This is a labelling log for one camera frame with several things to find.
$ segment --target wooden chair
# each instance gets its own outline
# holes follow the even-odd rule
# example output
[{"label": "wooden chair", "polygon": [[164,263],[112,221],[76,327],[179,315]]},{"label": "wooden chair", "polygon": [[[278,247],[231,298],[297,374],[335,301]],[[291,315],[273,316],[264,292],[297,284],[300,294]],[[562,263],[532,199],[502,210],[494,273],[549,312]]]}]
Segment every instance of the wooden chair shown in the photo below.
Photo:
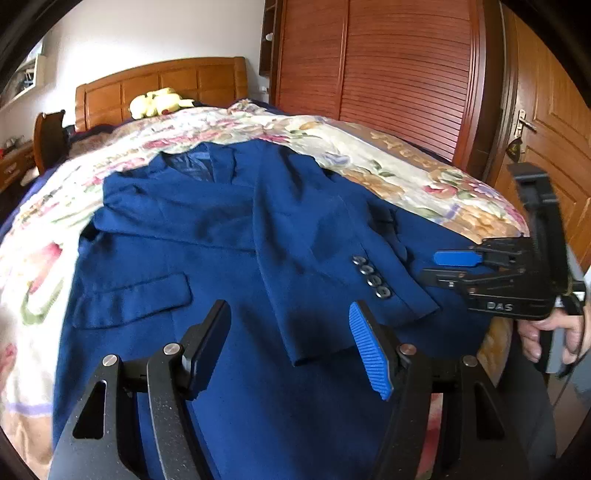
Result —
[{"label": "wooden chair", "polygon": [[61,126],[65,113],[62,110],[37,115],[33,132],[33,154],[39,175],[52,168],[68,152],[66,132]]}]

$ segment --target yellow plush toy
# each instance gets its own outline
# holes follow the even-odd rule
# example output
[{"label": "yellow plush toy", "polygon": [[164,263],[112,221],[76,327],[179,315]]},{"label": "yellow plush toy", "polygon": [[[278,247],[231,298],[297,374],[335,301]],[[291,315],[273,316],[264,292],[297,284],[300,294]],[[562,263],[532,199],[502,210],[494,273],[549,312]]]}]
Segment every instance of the yellow plush toy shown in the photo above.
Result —
[{"label": "yellow plush toy", "polygon": [[133,118],[139,120],[146,116],[166,115],[192,106],[192,100],[183,100],[172,88],[163,88],[131,100],[129,111]]}]

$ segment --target jacket pocket flap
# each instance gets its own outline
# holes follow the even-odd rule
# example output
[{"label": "jacket pocket flap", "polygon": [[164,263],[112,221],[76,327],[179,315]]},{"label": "jacket pocket flap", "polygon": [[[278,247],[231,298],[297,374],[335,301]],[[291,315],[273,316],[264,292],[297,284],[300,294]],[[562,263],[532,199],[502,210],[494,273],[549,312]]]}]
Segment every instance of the jacket pocket flap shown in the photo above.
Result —
[{"label": "jacket pocket flap", "polygon": [[75,328],[109,328],[124,325],[164,310],[191,303],[187,277],[166,277],[83,296],[76,303]]}]

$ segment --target bed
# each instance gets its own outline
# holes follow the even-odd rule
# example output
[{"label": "bed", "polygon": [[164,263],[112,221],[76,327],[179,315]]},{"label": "bed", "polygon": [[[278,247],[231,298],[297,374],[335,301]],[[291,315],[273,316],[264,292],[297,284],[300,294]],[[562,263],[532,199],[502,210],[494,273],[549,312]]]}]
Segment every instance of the bed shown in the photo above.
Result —
[{"label": "bed", "polygon": [[[167,86],[208,106],[128,122],[136,95]],[[39,477],[51,461],[54,370],[77,242],[102,205],[102,182],[111,172],[144,166],[162,150],[257,138],[311,155],[475,242],[527,233],[521,215],[492,188],[398,138],[319,116],[276,115],[244,99],[247,91],[241,57],[155,63],[77,88],[77,135],[67,160],[21,206],[0,245],[1,424]],[[480,349],[493,382],[505,365],[511,328],[494,319]]]}]

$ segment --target floral pattern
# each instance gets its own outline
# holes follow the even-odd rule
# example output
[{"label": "floral pattern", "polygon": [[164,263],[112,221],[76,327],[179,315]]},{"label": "floral pattern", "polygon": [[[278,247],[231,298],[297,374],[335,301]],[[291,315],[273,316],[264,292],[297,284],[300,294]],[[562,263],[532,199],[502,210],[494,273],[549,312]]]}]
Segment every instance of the floral pattern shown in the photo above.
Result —
[{"label": "floral pattern", "polygon": [[[0,308],[5,313],[0,316],[0,412],[3,422],[20,425],[13,442],[50,441],[47,422],[37,422],[44,430],[34,431],[35,422],[24,426],[20,419],[24,407],[51,411],[78,239],[102,205],[105,177],[144,166],[162,150],[179,153],[203,141],[255,138],[310,155],[323,168],[475,242],[527,233],[521,215],[494,189],[398,138],[318,116],[273,115],[247,100],[228,109],[193,108],[142,119],[75,142],[69,160],[21,207],[0,245]],[[479,353],[493,380],[504,366],[508,325],[494,321]],[[27,353],[17,356],[17,351]]]}]

